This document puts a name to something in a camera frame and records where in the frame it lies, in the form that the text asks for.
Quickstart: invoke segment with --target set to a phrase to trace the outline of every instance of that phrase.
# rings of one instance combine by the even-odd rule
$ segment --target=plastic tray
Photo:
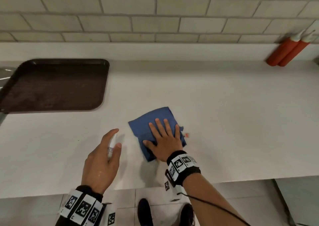
[[[22,63],[0,90],[0,111],[83,111],[101,105],[109,62],[34,59]]]

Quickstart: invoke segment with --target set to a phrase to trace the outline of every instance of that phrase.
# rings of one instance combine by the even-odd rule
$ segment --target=foot
[[[181,220],[179,226],[195,226],[195,214],[192,205],[185,204],[181,210]]]
[[[138,221],[141,226],[153,226],[151,208],[145,198],[142,198],[138,203]]]

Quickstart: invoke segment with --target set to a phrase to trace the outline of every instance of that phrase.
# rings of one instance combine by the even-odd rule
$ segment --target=small red object
[[[276,66],[281,62],[283,58],[286,57],[299,43],[301,35],[304,32],[302,30],[300,33],[291,36],[282,42],[278,48],[267,58],[266,63],[270,66]]]
[[[303,49],[305,49],[310,44],[311,41],[313,41],[312,34],[314,32],[315,30],[303,37],[298,45],[288,55],[286,55],[286,57],[283,58],[278,65],[286,66],[289,62],[291,62],[292,59],[294,59]]]

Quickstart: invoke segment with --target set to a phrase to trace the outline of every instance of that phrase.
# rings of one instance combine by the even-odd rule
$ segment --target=cleaning rag
[[[169,109],[169,107],[155,109],[129,122],[129,126],[131,127],[133,134],[138,138],[138,143],[140,144],[141,150],[148,162],[156,159],[156,157],[154,156],[152,151],[143,144],[143,140],[149,140],[154,145],[157,145],[156,139],[153,136],[152,131],[148,125],[149,123],[153,123],[153,125],[158,130],[158,127],[155,123],[156,118],[160,119],[164,127],[165,127],[164,119],[167,119],[172,129],[172,133],[173,135],[175,135],[175,125],[177,124],[177,122],[171,110]],[[182,146],[184,147],[186,145],[186,141],[184,139],[184,136],[181,133],[183,129],[184,129],[183,127],[180,127],[180,138],[181,138]]]

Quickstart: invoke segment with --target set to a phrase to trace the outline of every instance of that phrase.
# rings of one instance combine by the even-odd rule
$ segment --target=white countertop
[[[89,112],[9,114],[0,125],[0,198],[68,193],[103,134],[123,143],[112,189],[155,186],[128,121],[168,106],[212,183],[319,175],[319,68],[294,62],[111,62]]]

